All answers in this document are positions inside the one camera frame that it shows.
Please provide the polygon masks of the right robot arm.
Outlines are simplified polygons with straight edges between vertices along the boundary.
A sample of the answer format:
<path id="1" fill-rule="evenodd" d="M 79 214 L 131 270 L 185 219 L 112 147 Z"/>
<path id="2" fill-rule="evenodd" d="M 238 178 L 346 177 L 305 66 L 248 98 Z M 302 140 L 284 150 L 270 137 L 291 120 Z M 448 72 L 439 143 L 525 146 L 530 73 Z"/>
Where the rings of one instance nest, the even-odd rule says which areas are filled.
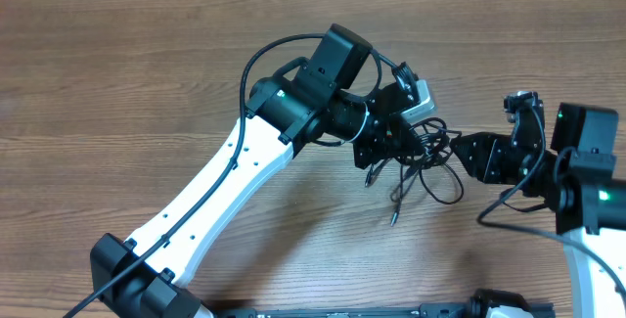
<path id="1" fill-rule="evenodd" d="M 562 103 L 554 132 L 548 136 L 537 93 L 517 92 L 506 97 L 503 106 L 514 126 L 510 135 L 478 132 L 451 144 L 469 176 L 506 188 L 478 215 L 478 223 L 561 243 L 574 316 L 624 316 L 625 182 L 613 176 L 618 112 Z M 542 199 L 527 211 L 552 211 L 555 232 L 487 220 L 516 192 Z"/>

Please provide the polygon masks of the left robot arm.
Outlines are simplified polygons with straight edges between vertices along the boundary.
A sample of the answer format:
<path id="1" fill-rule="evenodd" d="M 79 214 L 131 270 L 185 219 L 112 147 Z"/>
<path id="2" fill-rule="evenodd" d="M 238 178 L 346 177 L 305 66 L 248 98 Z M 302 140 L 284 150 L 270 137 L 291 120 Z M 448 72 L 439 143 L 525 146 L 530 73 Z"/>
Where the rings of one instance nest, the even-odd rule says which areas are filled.
<path id="1" fill-rule="evenodd" d="M 436 105 L 427 83 L 333 24 L 310 57 L 240 83 L 240 116 L 225 143 L 158 215 L 90 253 L 93 298 L 120 317 L 207 317 L 188 287 L 214 241 L 249 198 L 324 134 L 355 164 L 422 155 L 415 122 Z"/>

